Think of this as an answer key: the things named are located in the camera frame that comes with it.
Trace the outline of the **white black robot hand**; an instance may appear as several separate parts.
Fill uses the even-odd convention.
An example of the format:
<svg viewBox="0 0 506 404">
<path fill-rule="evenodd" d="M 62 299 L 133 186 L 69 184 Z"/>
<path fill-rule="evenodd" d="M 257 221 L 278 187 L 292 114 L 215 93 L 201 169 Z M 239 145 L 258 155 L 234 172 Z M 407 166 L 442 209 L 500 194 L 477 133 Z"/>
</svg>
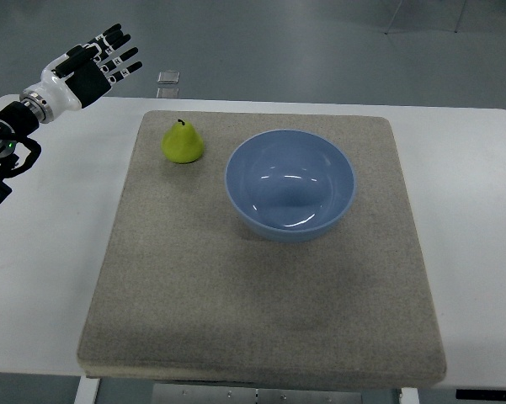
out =
<svg viewBox="0 0 506 404">
<path fill-rule="evenodd" d="M 43 69 L 40 81 L 26 88 L 19 101 L 43 124 L 66 111 L 87 108 L 142 67 L 140 61 L 132 60 L 138 49 L 125 48 L 129 40 L 130 35 L 115 24 L 73 46 Z"/>
</svg>

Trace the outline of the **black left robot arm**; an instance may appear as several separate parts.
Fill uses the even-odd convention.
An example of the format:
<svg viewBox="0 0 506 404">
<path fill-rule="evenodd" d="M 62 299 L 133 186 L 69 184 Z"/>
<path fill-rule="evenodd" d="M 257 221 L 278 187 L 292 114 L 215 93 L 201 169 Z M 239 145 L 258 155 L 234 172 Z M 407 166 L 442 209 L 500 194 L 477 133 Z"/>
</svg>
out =
<svg viewBox="0 0 506 404">
<path fill-rule="evenodd" d="M 29 136 L 44 118 L 29 99 L 14 101 L 0 111 L 0 204 L 12 193 L 5 180 L 30 170 L 39 158 L 41 146 Z"/>
</svg>

